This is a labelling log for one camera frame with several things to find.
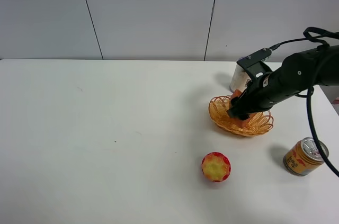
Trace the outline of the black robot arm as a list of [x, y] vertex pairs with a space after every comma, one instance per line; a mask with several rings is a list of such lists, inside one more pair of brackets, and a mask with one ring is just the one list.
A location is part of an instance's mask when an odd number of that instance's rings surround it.
[[237, 62], [251, 80], [244, 92], [232, 99], [227, 112], [231, 118], [246, 120], [250, 114], [267, 111], [314, 85], [338, 85], [338, 46], [294, 53], [276, 70], [263, 61], [271, 53], [261, 49]]

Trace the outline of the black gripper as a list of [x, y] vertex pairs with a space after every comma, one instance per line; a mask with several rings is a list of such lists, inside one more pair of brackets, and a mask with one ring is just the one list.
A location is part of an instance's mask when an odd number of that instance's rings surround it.
[[292, 82], [286, 81], [281, 72], [274, 71], [251, 83], [240, 97], [232, 97], [227, 113], [230, 118], [245, 121], [251, 113], [267, 111], [296, 93]]

